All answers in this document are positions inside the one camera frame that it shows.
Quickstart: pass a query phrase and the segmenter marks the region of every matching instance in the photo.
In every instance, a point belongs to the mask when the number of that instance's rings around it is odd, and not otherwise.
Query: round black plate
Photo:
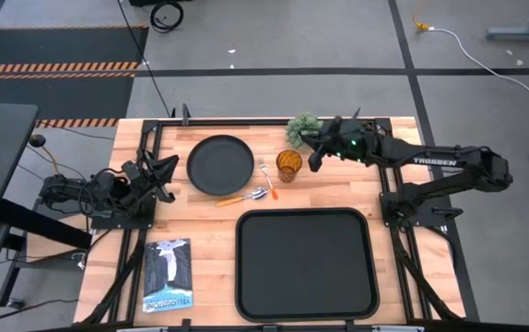
[[[217,135],[197,144],[187,161],[187,174],[199,190],[213,196],[244,187],[254,171],[253,152],[234,136]]]

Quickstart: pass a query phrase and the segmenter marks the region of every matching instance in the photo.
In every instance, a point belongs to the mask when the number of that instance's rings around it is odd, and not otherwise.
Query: orange handle
[[[230,205],[230,204],[233,204],[233,203],[236,203],[236,202],[240,202],[243,199],[244,199],[244,197],[236,197],[236,198],[230,198],[230,199],[222,200],[222,201],[219,201],[219,202],[216,203],[216,207],[218,207],[218,208],[225,207],[226,205]]]

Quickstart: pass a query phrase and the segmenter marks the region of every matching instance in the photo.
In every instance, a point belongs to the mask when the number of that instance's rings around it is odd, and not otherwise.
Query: orange drinking glass
[[[279,179],[284,183],[295,180],[295,176],[301,169],[301,156],[293,150],[285,150],[276,156],[276,167],[279,172]]]

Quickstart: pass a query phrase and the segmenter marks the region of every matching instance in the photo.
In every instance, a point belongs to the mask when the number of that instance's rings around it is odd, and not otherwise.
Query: white cable
[[[449,31],[449,30],[445,30],[445,29],[436,29],[436,28],[432,28],[430,27],[430,29],[428,30],[423,30],[423,31],[438,31],[438,32],[445,32],[445,33],[448,33],[450,35],[452,35],[453,37],[455,37],[455,39],[457,40],[457,43],[459,44],[459,47],[461,48],[461,51],[463,51],[463,53],[465,54],[465,56],[475,62],[476,64],[478,64],[479,66],[481,66],[482,68],[486,69],[488,72],[490,72],[492,75],[496,76],[496,77],[500,77],[500,78],[503,78],[503,79],[507,79],[509,80],[510,82],[514,82],[518,85],[520,85],[521,87],[525,88],[527,91],[529,91],[529,87],[527,87],[523,82],[521,82],[520,80],[518,79],[514,79],[512,77],[506,77],[506,76],[503,76],[503,75],[500,75],[498,73],[496,73],[495,71],[493,71],[492,69],[486,67],[485,65],[483,65],[482,63],[480,63],[479,61],[477,61],[473,56],[469,55],[469,53],[467,53],[467,51],[465,50],[464,46],[461,44],[461,40],[459,40],[459,37],[457,37],[456,34],[454,34],[453,32]]]

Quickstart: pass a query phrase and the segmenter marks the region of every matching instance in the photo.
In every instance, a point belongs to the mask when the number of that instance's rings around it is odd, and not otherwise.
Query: spoon
[[[256,190],[254,190],[253,192],[251,192],[248,195],[240,196],[240,197],[234,197],[234,198],[230,198],[230,199],[225,199],[225,200],[219,201],[219,202],[216,203],[216,207],[225,207],[226,205],[233,204],[233,203],[236,203],[236,202],[240,202],[240,201],[243,201],[244,199],[248,199],[248,198],[252,198],[252,199],[263,198],[266,195],[267,192],[268,192],[268,189],[263,188],[263,187],[258,187],[258,188],[256,188]]]

